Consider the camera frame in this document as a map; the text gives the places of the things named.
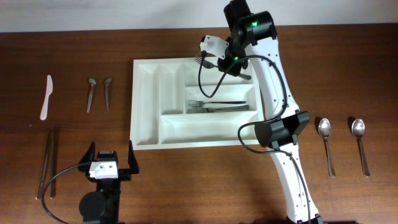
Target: cable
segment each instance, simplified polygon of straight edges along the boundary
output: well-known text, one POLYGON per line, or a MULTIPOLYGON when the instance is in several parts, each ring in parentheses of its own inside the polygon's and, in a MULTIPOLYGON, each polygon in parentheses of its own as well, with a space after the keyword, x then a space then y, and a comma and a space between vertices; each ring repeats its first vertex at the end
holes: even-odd
POLYGON ((45 192, 47 191, 47 188, 51 185, 52 182, 55 181, 55 179, 57 177, 61 176, 62 174, 66 173, 66 172, 68 172, 68 171, 70 171, 70 170, 72 170, 74 168, 85 166, 85 165, 89 165, 89 164, 90 164, 89 162, 86 162, 86 163, 82 163, 82 164, 78 164, 78 165, 74 165, 74 166, 71 166, 69 168, 66 168, 63 171, 61 171, 59 174, 57 174, 53 178, 51 178, 51 180, 45 185, 44 190, 43 190, 43 194, 42 194, 42 205, 43 205, 44 210, 51 216, 51 218, 55 219, 56 221, 58 221, 60 223, 68 224, 67 222, 61 220, 60 218, 56 217, 53 213, 51 213, 50 210, 45 205, 44 195, 45 195, 45 192))
POLYGON ((238 139, 239 139, 239 142, 242 144, 243 147, 245 147, 247 150, 249 150, 249 151, 251 151, 251 152, 253 152, 253 153, 256 153, 256 154, 284 153, 286 156, 289 156, 289 157, 290 157, 290 160, 293 162, 293 165, 294 165, 294 167, 295 167, 295 169, 296 169, 296 171, 297 171, 297 173, 298 173, 298 176, 300 177, 301 183, 302 183, 302 185, 303 185, 303 189, 304 189, 304 192, 305 192, 305 197, 306 197, 306 199, 307 199, 308 224, 311 224, 311 209, 310 209, 310 200, 309 200, 309 197, 308 197, 307 187, 305 186, 305 182, 304 182, 303 175, 301 174, 301 172, 300 172, 300 170, 299 170, 299 166, 297 165, 296 161, 294 160, 293 155, 292 155, 291 153, 288 153, 288 152, 283 151, 283 150, 257 151, 257 150, 251 149, 248 145, 246 145, 246 144, 243 142, 242 137, 241 137, 241 130, 242 130, 243 128, 245 128, 245 127, 247 127, 247 126, 250 126, 250 125, 254 125, 254 124, 261 124, 261 123, 266 123, 266 122, 271 122, 271 121, 277 120, 277 119, 279 119, 279 118, 283 115, 283 113, 285 113, 286 107, 287 107, 287 91, 286 91, 286 86, 285 86, 285 83, 284 83, 284 79, 283 79, 282 74, 280 73, 278 67, 276 66, 276 64, 275 64, 271 59, 269 59, 269 58, 267 58, 267 57, 265 57, 265 56, 262 56, 262 55, 248 55, 248 56, 245 56, 245 57, 241 57, 239 60, 236 60, 235 62, 233 62, 233 63, 225 70, 225 72, 224 72, 223 76, 220 78, 220 81, 218 82, 218 84, 217 84, 215 90, 213 91, 213 93, 212 93, 210 96, 208 96, 208 95, 202 90, 202 88, 201 88, 201 83, 200 83, 201 67, 202 67, 202 65, 203 65, 203 61, 204 61, 206 55, 207 55, 206 52, 202 52, 202 60, 201 60, 200 68, 199 68, 199 74, 198 74, 198 84, 199 84, 199 89, 200 89, 200 91, 201 91, 207 98, 211 98, 211 97, 214 96, 214 94, 216 94, 216 92, 217 92, 218 88, 220 87, 221 82, 223 81, 225 75, 226 75, 226 74, 232 69, 232 67, 233 67, 235 64, 237 64, 238 62, 241 62, 241 61, 243 61, 243 60, 247 60, 247 59, 250 59, 250 58, 260 58, 261 60, 266 60, 267 62, 269 62, 269 64, 275 69, 275 71, 276 71, 276 73, 277 73, 277 75, 278 75, 278 78, 279 78, 279 80, 280 80, 280 85, 282 86, 282 91, 283 91, 283 95, 284 95, 284 104, 282 105, 281 111, 280 111, 275 117, 273 117, 273 118, 271 118, 271 119, 268 119, 268 120, 265 120, 265 121, 255 121, 255 122, 251 122, 251 123, 247 123, 247 124, 242 125, 242 126, 239 127, 239 129, 238 129, 238 139))

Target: white plastic knife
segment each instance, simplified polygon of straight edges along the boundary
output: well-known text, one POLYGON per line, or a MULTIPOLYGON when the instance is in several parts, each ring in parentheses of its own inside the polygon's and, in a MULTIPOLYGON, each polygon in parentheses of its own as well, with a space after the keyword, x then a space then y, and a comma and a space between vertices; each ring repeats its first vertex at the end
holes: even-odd
POLYGON ((47 75, 47 88, 45 90, 42 112, 40 113, 40 119, 42 121, 47 118, 47 111, 49 110, 49 98, 51 93, 52 93, 52 79, 51 75, 47 75))

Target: white plastic part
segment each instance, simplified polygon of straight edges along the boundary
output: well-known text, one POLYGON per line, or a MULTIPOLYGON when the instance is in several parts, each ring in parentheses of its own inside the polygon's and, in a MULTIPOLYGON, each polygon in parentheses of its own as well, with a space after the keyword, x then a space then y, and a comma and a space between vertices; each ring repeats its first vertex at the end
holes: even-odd
MULTIPOLYGON (((290 92, 289 86, 287 85, 284 71, 279 57, 278 40, 272 40, 272 37, 258 40, 257 45, 248 45, 245 48, 246 55, 263 55, 271 59, 279 69, 284 85, 287 91, 287 101, 289 107, 283 113, 282 118, 291 116, 295 114, 296 110, 299 110, 299 106, 293 99, 290 92)), ((266 60, 261 60, 259 58, 251 58, 253 68, 256 71, 257 79, 259 80, 260 89, 262 92, 262 97, 265 102, 266 118, 271 119, 278 115, 282 109, 282 104, 284 103, 282 85, 280 79, 274 69, 269 65, 266 60)), ((293 145, 292 143, 280 147, 280 150, 291 152, 298 168, 304 178, 304 174, 300 165, 299 159, 299 145, 293 145)), ((301 183, 299 174, 294 167, 293 162, 290 157, 283 153, 271 154, 272 160, 277 168, 279 179, 282 184, 282 188, 285 193, 287 216, 293 222, 297 223, 299 220, 306 222, 308 221, 308 208, 307 208, 307 198, 304 193, 303 185, 301 183)), ((311 196, 309 195, 309 189, 307 183, 305 182, 308 199, 310 200, 310 218, 315 218, 315 214, 318 213, 318 209, 313 203, 311 196)))
MULTIPOLYGON (((216 57, 207 57, 216 63, 216 57)), ((130 140, 135 150, 240 145, 242 124, 264 120, 261 94, 252 66, 242 73, 252 80, 227 75, 217 94, 209 99, 198 87, 199 64, 194 58, 135 60, 130 140), (194 113, 188 100, 247 101, 247 111, 194 113)), ((223 73, 201 70, 201 83, 210 94, 223 73)), ((207 105, 208 107, 231 105, 207 105)), ((254 127, 245 128, 247 144, 259 144, 254 127)))
POLYGON ((52 93, 52 79, 51 75, 47 75, 47 87, 45 89, 42 111, 40 112, 40 119, 42 121, 47 118, 47 111, 49 110, 49 98, 51 93, 52 93))
POLYGON ((200 51, 206 51, 208 54, 215 55, 219 58, 225 58, 225 49, 229 43, 219 37, 206 35, 205 40, 200 42, 200 51))
POLYGON ((116 161, 92 162, 90 165, 90 177, 99 179, 118 178, 118 166, 116 161))

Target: fork handle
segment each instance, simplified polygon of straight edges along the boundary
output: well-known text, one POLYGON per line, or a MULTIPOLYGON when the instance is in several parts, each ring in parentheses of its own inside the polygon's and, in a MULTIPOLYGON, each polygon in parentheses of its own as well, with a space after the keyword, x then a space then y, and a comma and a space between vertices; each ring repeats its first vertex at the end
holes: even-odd
POLYGON ((208 103, 221 103, 221 104, 245 104, 246 101, 224 101, 224 102, 208 102, 208 103))

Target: wooden surface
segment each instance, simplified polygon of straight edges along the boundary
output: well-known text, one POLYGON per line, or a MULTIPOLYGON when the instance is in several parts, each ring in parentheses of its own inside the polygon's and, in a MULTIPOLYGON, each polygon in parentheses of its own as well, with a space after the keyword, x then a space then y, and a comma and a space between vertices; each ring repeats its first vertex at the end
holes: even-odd
MULTIPOLYGON (((324 220, 398 222, 398 25, 278 27, 289 87, 311 122, 300 157, 324 220), (348 118, 364 119, 371 172, 362 175, 348 118), (331 121, 336 178, 328 176, 316 117, 331 121)), ((45 130, 59 128, 58 171, 81 159, 91 141, 117 150, 127 167, 132 60, 193 57, 210 34, 228 29, 114 30, 0 34, 0 222, 55 223, 35 200, 45 130), (53 77, 47 120, 39 119, 46 75, 53 77), (98 85, 86 112, 89 84, 98 85), (102 81, 113 77, 106 112, 102 81)), ((241 146, 137 151, 141 168, 123 182, 119 221, 126 223, 275 223, 286 205, 269 156, 241 146)), ((95 189, 77 170, 47 197, 54 214, 80 223, 78 204, 95 189)))

